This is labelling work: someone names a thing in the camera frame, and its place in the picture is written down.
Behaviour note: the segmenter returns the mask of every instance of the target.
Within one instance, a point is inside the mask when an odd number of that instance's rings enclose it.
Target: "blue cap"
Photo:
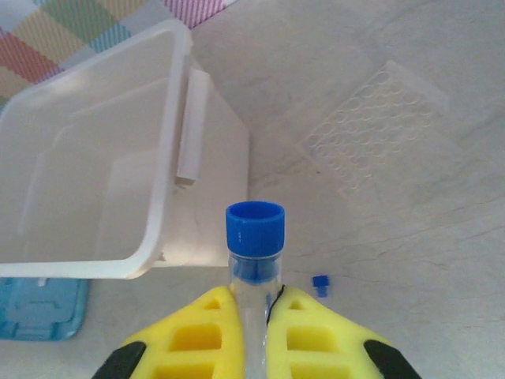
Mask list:
[[[330,278],[328,275],[313,276],[312,285],[316,288],[319,298],[326,298],[328,296],[328,286],[330,285]]]
[[[284,247],[284,208],[267,201],[244,201],[226,210],[228,249],[241,257],[261,258]]]

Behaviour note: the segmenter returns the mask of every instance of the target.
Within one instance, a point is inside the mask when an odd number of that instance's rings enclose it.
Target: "clear plastic tube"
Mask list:
[[[244,330],[245,378],[267,379],[267,318],[281,290],[281,255],[244,258],[230,252],[229,263],[230,288]],[[260,280],[257,278],[258,272],[262,273]]]
[[[230,288],[240,313],[245,345],[245,378],[267,379],[267,319],[281,290],[284,208],[244,201],[226,210]]]

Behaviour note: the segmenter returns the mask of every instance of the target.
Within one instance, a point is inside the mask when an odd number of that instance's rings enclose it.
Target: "pink fabric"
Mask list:
[[[165,0],[175,18],[194,28],[226,8],[223,0]]]

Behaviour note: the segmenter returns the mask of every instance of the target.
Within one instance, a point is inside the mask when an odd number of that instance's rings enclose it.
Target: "black wire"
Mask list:
[[[284,293],[284,287],[285,287],[285,285],[283,284],[281,287],[281,291],[279,291],[279,293],[277,294],[277,297],[275,298],[274,302],[270,306],[270,309],[268,310],[267,325],[270,322],[271,311],[274,309],[274,305],[276,304],[277,300],[279,300],[281,295]]]

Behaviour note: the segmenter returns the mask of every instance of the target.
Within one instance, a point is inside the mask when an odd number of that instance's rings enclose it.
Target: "plastic storage bin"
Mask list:
[[[0,276],[226,265],[249,136],[166,21],[13,97],[0,118]]]

